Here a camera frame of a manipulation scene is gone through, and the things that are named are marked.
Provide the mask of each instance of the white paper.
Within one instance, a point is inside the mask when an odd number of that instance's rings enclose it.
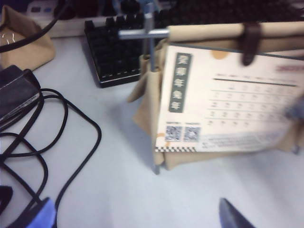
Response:
[[[191,56],[182,93],[174,82],[182,72],[178,53]],[[259,55],[244,66],[240,53],[169,46],[155,151],[249,152],[275,146],[291,125],[286,108],[304,93],[303,77],[301,60]],[[178,108],[182,112],[170,111]]]

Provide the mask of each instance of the dark plastic object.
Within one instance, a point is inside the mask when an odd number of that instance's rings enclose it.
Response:
[[[54,9],[54,17],[57,16],[57,14],[61,11],[63,6],[65,5],[65,0],[59,0],[56,8]],[[70,20],[75,17],[75,11],[72,7],[67,7],[65,12],[61,15],[59,18],[60,20]]]
[[[96,17],[98,0],[73,0],[75,13],[80,18]]]
[[[4,5],[8,5],[10,7],[12,7],[14,10],[18,11],[18,12],[26,12],[28,5],[32,2],[33,0],[22,0],[22,1],[18,1],[18,0],[1,0],[0,1],[0,9],[4,6]]]
[[[219,202],[219,218],[222,228],[255,228],[227,199]]]
[[[0,78],[1,124],[38,99],[40,85],[30,70],[22,71],[15,65],[0,71]]]
[[[104,10],[103,10],[103,13],[102,15],[103,16],[106,16],[106,17],[109,17],[109,16],[116,16],[117,13],[113,7],[113,3],[112,3],[112,0],[105,0],[104,1]]]
[[[100,87],[116,86],[134,82],[139,79],[139,55],[141,54],[140,40],[119,40],[118,29],[133,28],[136,23],[133,18],[118,21],[109,19],[108,26],[95,27],[92,21],[86,21],[85,34],[90,46],[97,80]]]
[[[140,10],[140,4],[136,0],[123,0],[120,8],[125,14],[136,14]]]
[[[0,215],[8,206],[13,196],[13,189],[10,186],[0,186]]]

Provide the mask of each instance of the beige fabric calendar stand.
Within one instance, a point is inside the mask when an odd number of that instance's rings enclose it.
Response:
[[[259,51],[273,52],[281,50],[304,49],[304,22],[262,23],[262,39]],[[148,59],[140,57],[141,79],[128,98],[132,102],[143,96],[133,120],[152,138],[152,153],[156,165],[165,162],[171,170],[176,165],[196,162],[226,155],[240,154],[236,152],[154,152],[157,137],[162,74],[165,64],[166,49],[169,42],[178,42],[203,47],[238,49],[238,38],[243,34],[242,24],[219,24],[199,26],[170,26],[170,37],[159,42],[155,48],[155,64],[157,72],[150,71]],[[290,152],[295,145],[302,146],[304,133],[300,125],[295,123],[286,137],[276,147]]]
[[[2,8],[1,26],[3,26],[3,29],[0,30],[1,46],[22,40],[41,31],[41,27],[31,18],[9,6]],[[45,34],[30,44],[1,53],[0,65],[3,68],[16,65],[22,70],[34,70],[54,57],[55,48],[49,35]]]

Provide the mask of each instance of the metal rod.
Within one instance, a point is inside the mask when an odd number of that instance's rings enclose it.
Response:
[[[120,30],[118,32],[119,39],[167,38],[169,34],[167,28],[153,29],[148,33],[145,33],[144,29]]]
[[[149,43],[150,43],[150,65],[151,65],[151,71],[155,72],[155,54],[154,54],[154,38],[149,38]]]
[[[144,14],[144,32],[147,34],[150,30],[154,29],[154,5],[153,3],[148,3]],[[143,55],[149,54],[149,39],[145,38],[143,40]]]

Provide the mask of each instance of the calendar grid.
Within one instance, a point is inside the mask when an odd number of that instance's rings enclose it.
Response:
[[[216,109],[216,108],[208,108],[207,110],[214,111],[230,111],[230,112],[251,112],[251,113],[276,113],[276,112],[266,112],[266,111],[252,111],[252,110],[230,110],[230,109]]]
[[[250,120],[250,119],[228,119],[228,118],[210,118],[206,117],[208,120],[235,120],[235,121],[259,121],[259,122],[280,122],[279,120]]]
[[[242,92],[242,91],[232,91],[232,90],[214,90],[211,89],[213,92],[226,92],[226,93],[242,93],[242,94],[257,94],[257,95],[272,95],[272,96],[290,96],[290,95],[283,95],[283,94],[264,94],[264,93],[252,93],[252,92]]]
[[[210,101],[223,101],[223,102],[236,102],[236,103],[254,103],[254,104],[264,104],[264,105],[280,105],[280,103],[268,103],[268,102],[252,102],[252,101],[233,101],[233,100],[218,100],[218,99],[209,99]]]
[[[242,82],[242,83],[255,83],[255,84],[264,84],[264,85],[272,85],[272,86],[291,86],[297,87],[297,85],[292,84],[281,84],[281,83],[271,83],[271,82],[256,82],[256,81],[243,81],[243,80],[234,80],[234,79],[222,79],[222,78],[214,78],[213,80],[217,81],[226,81],[226,82]]]

